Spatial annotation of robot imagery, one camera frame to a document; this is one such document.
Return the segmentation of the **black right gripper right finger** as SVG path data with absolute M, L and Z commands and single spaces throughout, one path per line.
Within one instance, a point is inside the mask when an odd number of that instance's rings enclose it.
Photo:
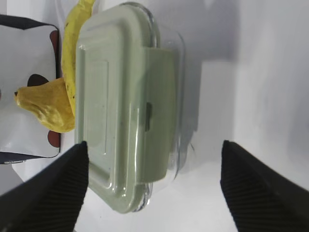
M 239 232 L 309 230 L 309 192 L 228 140 L 220 186 Z

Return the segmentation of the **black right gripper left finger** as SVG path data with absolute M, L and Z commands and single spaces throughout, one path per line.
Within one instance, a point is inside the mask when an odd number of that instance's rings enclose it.
M 72 232 L 88 188 L 85 141 L 37 175 L 1 195 L 2 232 Z

